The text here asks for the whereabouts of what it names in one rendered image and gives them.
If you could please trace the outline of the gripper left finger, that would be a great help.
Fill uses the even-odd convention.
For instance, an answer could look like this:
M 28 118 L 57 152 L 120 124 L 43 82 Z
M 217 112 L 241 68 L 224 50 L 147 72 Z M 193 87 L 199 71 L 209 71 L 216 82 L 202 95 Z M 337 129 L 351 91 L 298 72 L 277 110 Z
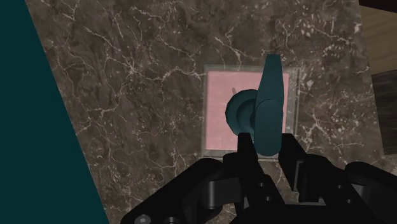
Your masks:
M 230 224 L 265 224 L 281 208 L 272 178 L 261 168 L 251 136 L 238 135 L 237 152 L 202 158 L 129 211 L 120 224 L 206 224 L 234 204 Z

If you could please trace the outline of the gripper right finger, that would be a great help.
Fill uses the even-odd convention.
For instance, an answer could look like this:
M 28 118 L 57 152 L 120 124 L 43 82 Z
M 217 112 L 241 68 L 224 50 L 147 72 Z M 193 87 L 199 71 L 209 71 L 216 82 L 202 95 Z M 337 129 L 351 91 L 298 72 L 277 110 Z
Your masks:
M 365 162 L 343 169 L 283 134 L 278 161 L 304 218 L 324 224 L 397 224 L 397 176 Z

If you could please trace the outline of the teal kitchen tool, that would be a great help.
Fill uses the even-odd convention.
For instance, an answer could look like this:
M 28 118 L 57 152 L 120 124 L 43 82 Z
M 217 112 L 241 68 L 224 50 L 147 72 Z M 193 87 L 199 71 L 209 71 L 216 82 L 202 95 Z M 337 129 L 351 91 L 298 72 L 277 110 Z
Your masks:
M 226 122 L 238 136 L 237 152 L 254 158 L 278 154 L 282 144 L 283 107 L 281 58 L 268 54 L 258 89 L 241 90 L 226 105 Z

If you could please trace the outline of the pink square clear-rimmed box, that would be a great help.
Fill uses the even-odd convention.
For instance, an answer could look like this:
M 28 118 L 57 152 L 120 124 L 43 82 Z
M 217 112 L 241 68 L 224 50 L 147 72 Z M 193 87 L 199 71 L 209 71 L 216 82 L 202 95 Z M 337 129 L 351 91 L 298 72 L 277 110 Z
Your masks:
M 262 66 L 204 66 L 203 125 L 201 154 L 221 160 L 237 151 L 237 136 L 226 123 L 225 110 L 231 97 L 241 90 L 257 89 Z M 284 67 L 284 118 L 282 131 L 296 134 L 299 108 L 299 67 Z

